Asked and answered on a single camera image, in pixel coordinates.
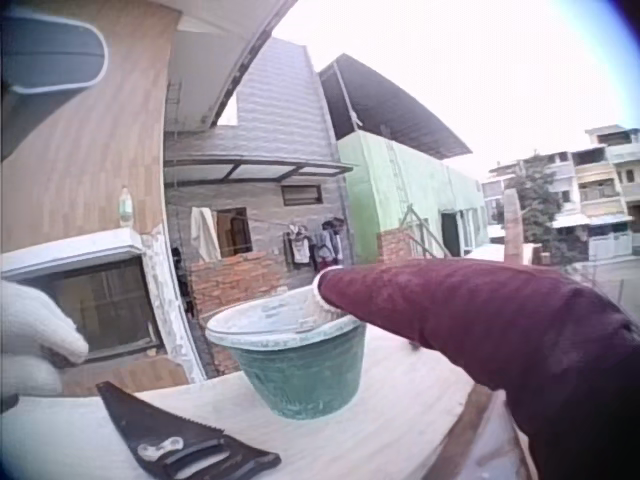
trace white glove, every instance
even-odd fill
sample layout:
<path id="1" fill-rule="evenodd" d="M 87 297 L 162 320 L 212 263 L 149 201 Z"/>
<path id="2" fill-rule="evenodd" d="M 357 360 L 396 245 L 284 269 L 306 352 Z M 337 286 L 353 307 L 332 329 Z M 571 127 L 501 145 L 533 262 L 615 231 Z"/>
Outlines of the white glove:
<path id="1" fill-rule="evenodd" d="M 62 391 L 55 368 L 39 356 L 40 346 L 74 363 L 87 357 L 89 346 L 73 321 L 47 295 L 35 288 L 0 281 L 2 328 L 1 394 L 56 395 Z"/>

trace plywood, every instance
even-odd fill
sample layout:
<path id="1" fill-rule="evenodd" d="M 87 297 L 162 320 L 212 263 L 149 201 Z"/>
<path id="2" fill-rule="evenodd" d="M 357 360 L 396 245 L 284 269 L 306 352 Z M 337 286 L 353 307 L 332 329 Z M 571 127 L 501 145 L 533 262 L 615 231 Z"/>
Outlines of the plywood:
<path id="1" fill-rule="evenodd" d="M 128 356 L 114 361 L 90 363 L 65 370 L 63 395 L 89 397 L 97 395 L 96 384 L 113 382 L 128 392 L 187 385 L 184 369 L 166 356 Z"/>
<path id="2" fill-rule="evenodd" d="M 439 353 L 373 327 L 364 362 L 356 398 L 312 421 L 273 414 L 242 373 L 140 396 L 278 452 L 282 465 L 260 480 L 418 480 L 473 382 Z M 24 480 L 149 478 L 97 398 L 23 398 L 2 416 L 2 432 L 2 460 Z"/>
<path id="3" fill-rule="evenodd" d="M 123 185 L 136 230 L 150 232 L 162 222 L 164 98 L 179 13 L 137 0 L 26 3 L 94 25 L 109 65 L 3 162 L 3 251 L 117 228 Z"/>

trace doorway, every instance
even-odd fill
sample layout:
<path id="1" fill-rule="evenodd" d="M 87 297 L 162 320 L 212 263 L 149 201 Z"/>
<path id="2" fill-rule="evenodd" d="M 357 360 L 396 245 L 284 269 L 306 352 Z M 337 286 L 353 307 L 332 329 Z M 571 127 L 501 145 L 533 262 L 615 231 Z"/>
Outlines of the doorway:
<path id="1" fill-rule="evenodd" d="M 455 213 L 441 213 L 442 243 L 454 257 L 460 256 L 460 233 L 458 232 L 458 219 Z"/>

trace green bucket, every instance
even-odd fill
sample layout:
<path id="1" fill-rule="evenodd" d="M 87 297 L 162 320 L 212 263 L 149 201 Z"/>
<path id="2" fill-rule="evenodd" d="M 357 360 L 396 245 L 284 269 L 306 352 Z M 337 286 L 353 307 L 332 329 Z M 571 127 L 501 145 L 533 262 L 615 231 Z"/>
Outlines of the green bucket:
<path id="1" fill-rule="evenodd" d="M 295 420 L 323 417 L 347 405 L 360 386 L 364 356 L 365 324 L 351 316 L 303 333 L 255 333 L 256 325 L 286 329 L 299 322 L 308 294 L 310 287 L 249 302 L 207 325 L 207 337 L 230 350 L 269 408 Z"/>

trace saw blade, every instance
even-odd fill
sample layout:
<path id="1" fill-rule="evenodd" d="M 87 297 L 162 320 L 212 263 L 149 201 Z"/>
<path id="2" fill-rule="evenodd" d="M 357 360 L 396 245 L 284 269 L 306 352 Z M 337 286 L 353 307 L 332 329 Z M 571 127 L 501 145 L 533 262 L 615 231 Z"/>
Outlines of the saw blade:
<path id="1" fill-rule="evenodd" d="M 96 388 L 138 465 L 159 480 L 249 480 L 281 463 L 277 453 L 251 447 L 224 430 L 169 413 L 111 382 Z M 183 476 L 194 464 L 219 454 L 224 457 Z"/>

